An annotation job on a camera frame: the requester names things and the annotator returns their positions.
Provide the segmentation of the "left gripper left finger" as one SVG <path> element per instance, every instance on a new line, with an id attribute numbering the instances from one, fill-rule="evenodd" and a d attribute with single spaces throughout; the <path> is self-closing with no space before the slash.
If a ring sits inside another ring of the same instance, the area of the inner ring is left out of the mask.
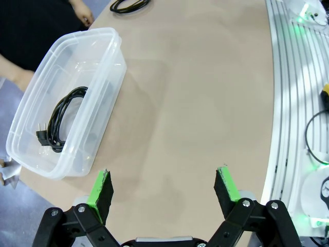
<path id="1" fill-rule="evenodd" d="M 86 203 L 45 210 L 32 245 L 72 246 L 85 236 L 92 246 L 120 246 L 105 226 L 113 194 L 110 172 L 100 171 Z"/>

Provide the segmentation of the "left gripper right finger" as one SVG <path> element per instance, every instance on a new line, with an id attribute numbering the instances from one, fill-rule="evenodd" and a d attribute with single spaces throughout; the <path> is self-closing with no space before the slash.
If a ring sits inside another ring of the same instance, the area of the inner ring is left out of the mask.
<path id="1" fill-rule="evenodd" d="M 265 205 L 242 197 L 226 166 L 218 167 L 214 190 L 224 221 L 206 246 L 236 246 L 244 232 L 252 232 L 261 246 L 301 246 L 285 204 L 280 200 Z"/>

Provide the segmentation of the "person's right hand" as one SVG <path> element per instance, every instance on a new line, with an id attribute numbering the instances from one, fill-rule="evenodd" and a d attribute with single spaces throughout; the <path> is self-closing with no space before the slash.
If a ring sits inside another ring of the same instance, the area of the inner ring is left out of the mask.
<path id="1" fill-rule="evenodd" d="M 27 86 L 29 85 L 33 75 L 33 71 L 20 68 L 14 76 L 13 82 L 18 86 L 21 91 L 24 92 Z"/>

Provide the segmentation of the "person's left hand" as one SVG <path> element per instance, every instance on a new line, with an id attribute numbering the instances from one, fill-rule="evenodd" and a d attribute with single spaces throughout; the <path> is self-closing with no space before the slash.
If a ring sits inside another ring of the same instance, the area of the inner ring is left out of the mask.
<path id="1" fill-rule="evenodd" d="M 75 12 L 76 16 L 78 17 L 78 19 L 86 27 L 90 27 L 95 20 L 90 8 L 82 0 L 70 0 L 69 2 L 72 5 L 74 12 Z"/>

